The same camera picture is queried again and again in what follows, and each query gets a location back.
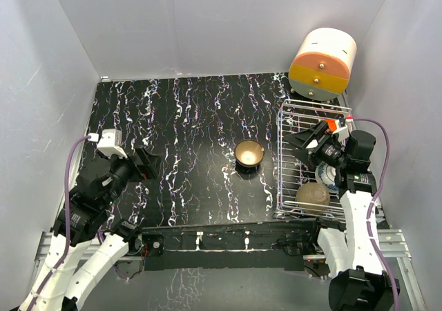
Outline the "blue white patterned bowl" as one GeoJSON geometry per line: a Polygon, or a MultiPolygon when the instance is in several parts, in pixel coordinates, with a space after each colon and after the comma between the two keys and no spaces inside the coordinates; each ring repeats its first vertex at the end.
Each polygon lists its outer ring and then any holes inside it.
{"type": "Polygon", "coordinates": [[[338,187],[335,184],[336,169],[325,162],[321,162],[315,170],[317,183],[324,185],[330,193],[337,194],[338,187]]]}

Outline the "brown bowl cream interior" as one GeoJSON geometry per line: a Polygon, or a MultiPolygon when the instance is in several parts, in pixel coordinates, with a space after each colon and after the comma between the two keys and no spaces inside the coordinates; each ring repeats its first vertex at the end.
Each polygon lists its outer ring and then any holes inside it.
{"type": "Polygon", "coordinates": [[[236,144],[234,155],[240,166],[253,168],[263,161],[265,148],[256,140],[243,140],[236,144]]]}

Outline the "black glossy bowl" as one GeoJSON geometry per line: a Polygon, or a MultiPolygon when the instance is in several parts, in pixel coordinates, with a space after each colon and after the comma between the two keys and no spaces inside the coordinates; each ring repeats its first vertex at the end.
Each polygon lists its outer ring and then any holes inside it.
{"type": "Polygon", "coordinates": [[[330,194],[324,185],[308,182],[298,188],[296,201],[305,214],[319,215],[329,206],[330,194]]]}

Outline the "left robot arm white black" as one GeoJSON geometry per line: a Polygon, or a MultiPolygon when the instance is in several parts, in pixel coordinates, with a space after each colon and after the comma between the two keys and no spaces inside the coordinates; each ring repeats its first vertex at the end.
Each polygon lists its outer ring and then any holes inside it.
{"type": "Polygon", "coordinates": [[[105,235],[98,250],[80,267],[84,252],[107,221],[107,211],[130,183],[156,180],[162,158],[136,147],[133,155],[115,147],[82,169],[53,227],[44,265],[18,310],[80,310],[103,276],[124,255],[142,248],[140,228],[127,220],[105,235]]]}

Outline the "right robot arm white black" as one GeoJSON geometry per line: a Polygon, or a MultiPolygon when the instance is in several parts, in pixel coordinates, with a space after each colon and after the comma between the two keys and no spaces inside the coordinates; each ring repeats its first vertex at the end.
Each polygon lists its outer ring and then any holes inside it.
{"type": "Polygon", "coordinates": [[[376,138],[348,129],[351,118],[323,120],[284,136],[294,156],[311,169],[334,168],[345,230],[325,227],[308,235],[309,248],[324,253],[330,270],[331,310],[398,310],[400,284],[379,246],[375,207],[383,181],[369,170],[376,138]]]}

